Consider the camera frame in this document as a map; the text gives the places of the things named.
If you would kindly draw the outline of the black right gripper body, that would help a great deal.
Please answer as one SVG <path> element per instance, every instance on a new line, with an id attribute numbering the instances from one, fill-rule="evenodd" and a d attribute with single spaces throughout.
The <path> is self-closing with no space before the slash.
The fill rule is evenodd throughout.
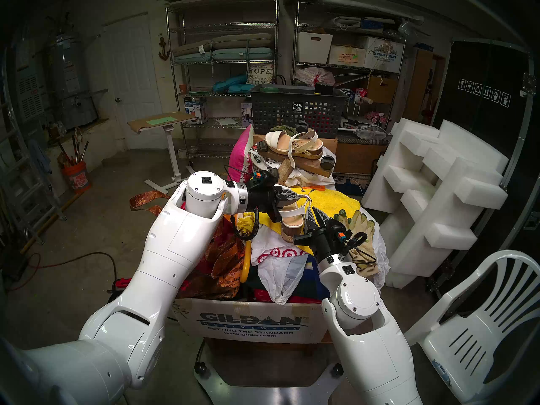
<path id="1" fill-rule="evenodd" d="M 309 234 L 296 235 L 295 245 L 310 247 L 317 263 L 335 254 L 342 260 L 349 250 L 360 245 L 360 233 L 353 235 L 342 223 L 334 223 L 331 230 L 317 226 Z"/>

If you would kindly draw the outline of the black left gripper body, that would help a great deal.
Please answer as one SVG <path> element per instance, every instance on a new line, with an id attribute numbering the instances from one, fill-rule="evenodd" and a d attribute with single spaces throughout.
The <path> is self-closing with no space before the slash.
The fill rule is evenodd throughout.
<path id="1" fill-rule="evenodd" d="M 263 170 L 253 172 L 252 177 L 247 181 L 247 212 L 265 213 L 273 223 L 281 221 L 280 213 L 276 207 L 278 201 L 275 194 L 275 185 L 278 183 L 278 170 Z"/>

